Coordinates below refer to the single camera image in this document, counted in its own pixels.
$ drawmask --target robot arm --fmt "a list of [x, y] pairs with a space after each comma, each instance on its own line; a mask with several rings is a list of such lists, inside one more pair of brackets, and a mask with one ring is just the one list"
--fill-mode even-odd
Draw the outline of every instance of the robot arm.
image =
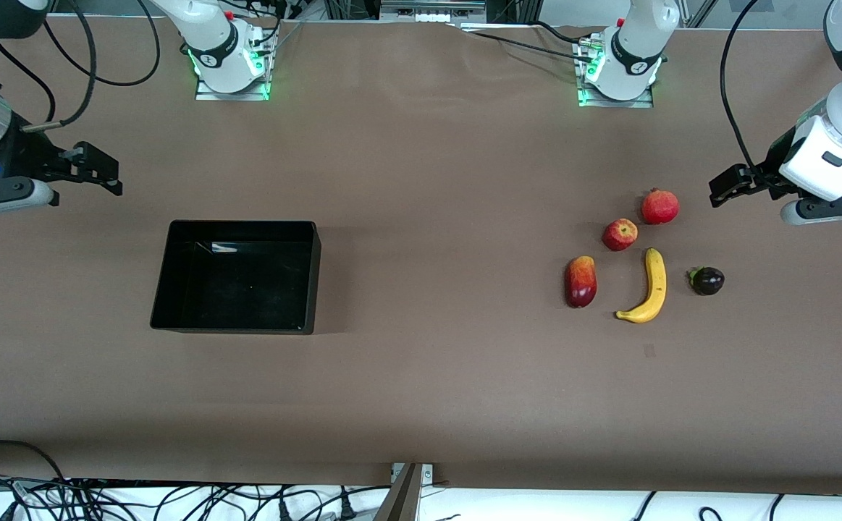
[[227, 16], [217, 0], [150, 1], [176, 25], [199, 78], [213, 91], [241, 91], [266, 73], [269, 37], [262, 27]]
[[675, 0], [631, 0], [623, 25], [602, 33], [604, 59], [586, 80], [607, 98], [638, 98], [655, 81], [679, 17]]
[[[195, 68], [213, 91], [233, 93], [265, 73], [263, 30], [222, 12], [216, 0], [152, 0], [176, 24]], [[27, 38], [47, 15], [47, 0], [0, 0], [0, 38]], [[54, 146], [0, 96], [0, 212], [59, 204], [47, 182], [92, 182], [115, 195], [119, 163], [93, 145]]]
[[[824, 32], [842, 70], [842, 0], [830, 4]], [[842, 82], [801, 115], [771, 146], [764, 162], [754, 168], [734, 165], [710, 185], [715, 208], [767, 189], [772, 199], [799, 196], [782, 210], [782, 218], [791, 224], [842, 219]]]

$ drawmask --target banana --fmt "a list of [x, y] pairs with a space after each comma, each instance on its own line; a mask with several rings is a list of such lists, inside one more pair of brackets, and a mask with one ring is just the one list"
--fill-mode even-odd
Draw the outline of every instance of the banana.
[[649, 277], [649, 296], [629, 311], [617, 311], [617, 318], [632, 323], [646, 323], [654, 319], [665, 304], [665, 259], [654, 247], [646, 250], [646, 277]]

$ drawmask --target black container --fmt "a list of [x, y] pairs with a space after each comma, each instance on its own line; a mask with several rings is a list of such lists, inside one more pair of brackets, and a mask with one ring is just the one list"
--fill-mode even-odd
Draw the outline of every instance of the black container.
[[173, 221], [150, 326], [310, 334], [321, 240], [310, 221]]

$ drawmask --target table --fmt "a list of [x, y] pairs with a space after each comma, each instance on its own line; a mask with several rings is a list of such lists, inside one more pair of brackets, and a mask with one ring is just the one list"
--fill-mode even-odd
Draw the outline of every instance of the table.
[[[91, 20], [100, 74], [143, 74], [146, 21]], [[53, 24], [83, 60], [76, 20]], [[439, 24], [309, 23], [269, 102], [195, 102], [159, 26], [150, 82], [97, 85], [51, 132], [119, 159], [124, 197], [57, 185], [59, 208], [0, 215], [0, 438], [83, 477], [377, 483], [418, 459], [467, 487], [842, 492], [842, 222], [789, 227], [767, 195], [710, 208], [741, 160], [725, 32], [679, 30], [644, 111], [580, 109], [565, 59]], [[73, 112], [85, 77], [43, 32], [9, 48]], [[761, 156], [841, 76], [821, 33], [745, 32], [728, 78]], [[0, 82], [43, 116], [1, 57]], [[678, 220], [606, 251], [653, 187]], [[317, 222], [315, 334], [150, 329], [175, 219]], [[645, 296], [644, 247], [671, 284], [637, 326], [613, 311]], [[571, 310], [579, 255], [599, 296]], [[702, 264], [728, 277], [715, 297], [682, 281]], [[46, 472], [20, 458], [0, 465]]]

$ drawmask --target apple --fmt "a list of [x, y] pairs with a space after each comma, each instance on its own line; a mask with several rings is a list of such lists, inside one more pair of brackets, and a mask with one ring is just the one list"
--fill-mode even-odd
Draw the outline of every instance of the apple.
[[636, 235], [638, 234], [639, 230], [632, 221], [629, 219], [618, 219], [608, 224], [600, 240], [604, 242], [604, 246], [609, 247], [611, 250], [620, 251], [630, 247], [636, 241]]
[[573, 308], [583, 308], [594, 300], [596, 293], [594, 259], [585, 255], [569, 263], [565, 270], [565, 302]]
[[668, 190], [652, 188], [643, 199], [643, 221], [648, 224], [665, 224], [678, 216], [678, 198]]

